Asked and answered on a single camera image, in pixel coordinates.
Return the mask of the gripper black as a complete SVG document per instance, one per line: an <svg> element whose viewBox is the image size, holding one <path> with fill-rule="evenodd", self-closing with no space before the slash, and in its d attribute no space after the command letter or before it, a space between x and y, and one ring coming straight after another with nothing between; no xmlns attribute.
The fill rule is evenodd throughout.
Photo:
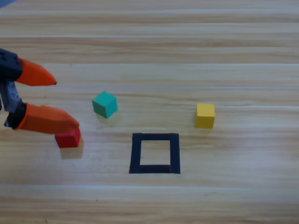
<svg viewBox="0 0 299 224"><path fill-rule="evenodd" d="M20 102L16 81L29 86L57 84L43 66L0 49L0 94L8 112L6 127L46 134L68 133L79 128L79 122L62 109Z"/></svg>

